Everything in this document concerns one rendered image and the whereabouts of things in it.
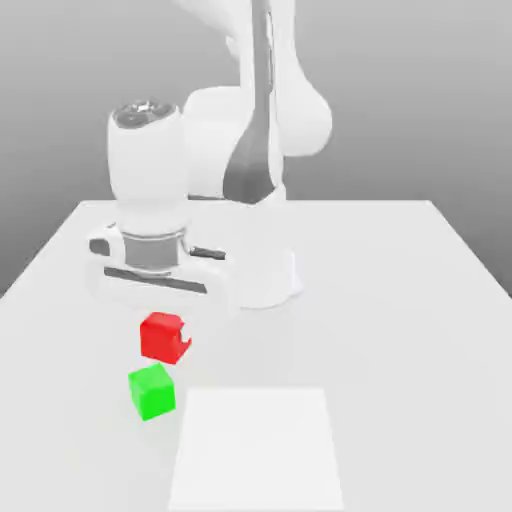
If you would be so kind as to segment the small red cube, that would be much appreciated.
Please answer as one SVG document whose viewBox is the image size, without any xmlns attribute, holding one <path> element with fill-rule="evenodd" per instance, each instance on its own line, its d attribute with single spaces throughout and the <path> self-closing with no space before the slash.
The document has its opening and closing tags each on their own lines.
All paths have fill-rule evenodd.
<svg viewBox="0 0 512 512">
<path fill-rule="evenodd" d="M 152 312 L 140 324 L 141 355 L 175 365 L 192 343 L 191 337 L 183 338 L 184 326 L 178 315 Z"/>
</svg>

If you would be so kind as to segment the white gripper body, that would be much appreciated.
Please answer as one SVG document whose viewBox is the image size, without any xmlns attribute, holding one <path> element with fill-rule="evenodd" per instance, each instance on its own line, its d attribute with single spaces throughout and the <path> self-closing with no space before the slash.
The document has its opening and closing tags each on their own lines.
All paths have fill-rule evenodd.
<svg viewBox="0 0 512 512">
<path fill-rule="evenodd" d="M 228 316 L 239 309 L 232 279 L 219 265 L 190 257 L 167 271 L 150 273 L 91 257 L 84 265 L 91 295 L 125 307 L 180 316 Z"/>
</svg>

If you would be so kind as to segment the small green cube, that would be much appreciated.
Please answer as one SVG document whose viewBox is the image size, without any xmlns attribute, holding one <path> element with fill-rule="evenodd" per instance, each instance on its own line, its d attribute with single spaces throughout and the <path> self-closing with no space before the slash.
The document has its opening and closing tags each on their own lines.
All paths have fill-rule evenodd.
<svg viewBox="0 0 512 512">
<path fill-rule="evenodd" d="M 174 382 L 161 363 L 128 374 L 133 404 L 143 421 L 176 408 Z"/>
</svg>

